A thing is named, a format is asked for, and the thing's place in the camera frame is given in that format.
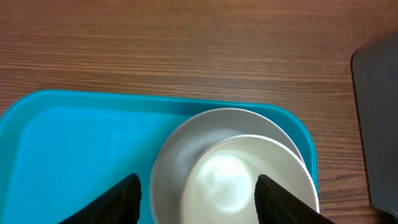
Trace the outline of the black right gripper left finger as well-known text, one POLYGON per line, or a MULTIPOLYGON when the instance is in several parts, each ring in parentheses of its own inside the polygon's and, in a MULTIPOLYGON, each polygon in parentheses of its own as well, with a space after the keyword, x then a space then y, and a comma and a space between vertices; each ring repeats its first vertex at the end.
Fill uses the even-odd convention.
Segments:
POLYGON ((61 224, 137 224, 141 198, 139 176, 132 173, 61 224))

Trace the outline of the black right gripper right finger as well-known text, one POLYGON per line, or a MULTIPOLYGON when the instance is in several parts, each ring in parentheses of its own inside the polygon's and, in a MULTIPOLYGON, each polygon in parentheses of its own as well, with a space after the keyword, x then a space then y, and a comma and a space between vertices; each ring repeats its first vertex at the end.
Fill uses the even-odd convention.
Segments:
POLYGON ((334 224, 264 174, 257 178, 254 201, 260 224, 334 224))

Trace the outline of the pale green cup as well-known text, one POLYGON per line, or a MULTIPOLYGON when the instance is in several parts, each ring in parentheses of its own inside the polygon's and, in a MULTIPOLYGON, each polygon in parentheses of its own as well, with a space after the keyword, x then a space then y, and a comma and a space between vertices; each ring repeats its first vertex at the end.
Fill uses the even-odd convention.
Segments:
POLYGON ((274 139, 244 134, 211 146, 194 165, 180 201, 181 223, 257 223, 254 191, 261 174, 320 210, 303 162, 274 139))

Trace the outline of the grey metal bowl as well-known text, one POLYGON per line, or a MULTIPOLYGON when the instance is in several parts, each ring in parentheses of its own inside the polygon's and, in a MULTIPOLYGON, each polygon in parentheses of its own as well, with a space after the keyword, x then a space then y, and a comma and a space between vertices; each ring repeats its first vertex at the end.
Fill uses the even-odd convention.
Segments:
POLYGON ((155 223, 180 223, 180 197, 193 166, 210 146, 242 134, 274 139, 304 161, 291 137, 259 113, 216 108, 196 114, 171 133, 153 166, 150 206, 155 223))

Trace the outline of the grey dishwasher rack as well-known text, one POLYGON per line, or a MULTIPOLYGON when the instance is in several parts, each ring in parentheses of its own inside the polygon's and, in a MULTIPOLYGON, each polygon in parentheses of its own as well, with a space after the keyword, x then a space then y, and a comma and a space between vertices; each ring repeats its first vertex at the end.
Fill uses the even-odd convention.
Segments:
POLYGON ((397 36, 357 49, 351 59, 369 194, 397 221, 397 36))

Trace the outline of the teal serving tray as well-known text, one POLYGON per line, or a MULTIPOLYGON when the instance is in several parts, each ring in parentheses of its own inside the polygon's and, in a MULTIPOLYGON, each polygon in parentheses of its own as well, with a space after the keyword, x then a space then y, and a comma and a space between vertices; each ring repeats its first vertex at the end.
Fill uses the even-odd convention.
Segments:
POLYGON ((42 90, 23 97, 1 116, 1 222, 61 222, 136 173, 142 186, 139 222, 153 223, 149 186, 156 155, 178 125, 216 108, 242 108, 275 122, 317 180, 311 134, 301 120, 278 106, 42 90))

